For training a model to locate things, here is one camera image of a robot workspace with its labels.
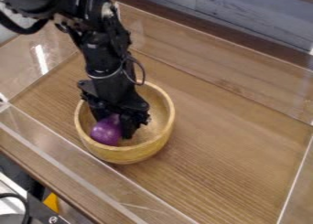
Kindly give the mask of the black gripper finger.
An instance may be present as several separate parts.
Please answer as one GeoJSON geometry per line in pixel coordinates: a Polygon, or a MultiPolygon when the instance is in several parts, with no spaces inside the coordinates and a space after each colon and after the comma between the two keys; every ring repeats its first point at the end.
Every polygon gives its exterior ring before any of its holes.
{"type": "Polygon", "coordinates": [[[123,139],[131,139],[137,129],[141,126],[135,113],[123,113],[121,115],[121,132],[123,139]]]}
{"type": "Polygon", "coordinates": [[[90,102],[88,105],[92,112],[92,117],[98,122],[111,115],[111,111],[104,102],[90,102]]]}

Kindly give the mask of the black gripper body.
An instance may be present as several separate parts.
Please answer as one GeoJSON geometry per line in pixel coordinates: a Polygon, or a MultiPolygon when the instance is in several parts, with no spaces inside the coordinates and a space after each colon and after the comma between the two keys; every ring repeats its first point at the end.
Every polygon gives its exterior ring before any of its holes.
{"type": "Polygon", "coordinates": [[[80,97],[87,103],[104,102],[111,114],[135,113],[141,124],[147,124],[150,105],[135,90],[135,82],[135,74],[123,71],[104,79],[80,80],[80,97]]]}

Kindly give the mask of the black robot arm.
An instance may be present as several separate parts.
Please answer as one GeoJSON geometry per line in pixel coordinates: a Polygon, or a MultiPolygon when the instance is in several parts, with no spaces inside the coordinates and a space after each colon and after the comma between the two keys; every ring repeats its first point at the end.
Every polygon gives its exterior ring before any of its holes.
{"type": "Polygon", "coordinates": [[[149,122],[150,104],[135,88],[146,78],[135,75],[138,60],[130,52],[131,33],[123,27],[111,0],[0,0],[7,10],[35,23],[22,27],[0,11],[0,26],[20,35],[36,33],[52,22],[72,39],[86,61],[88,78],[78,83],[92,116],[121,118],[121,135],[130,139],[149,122]]]}

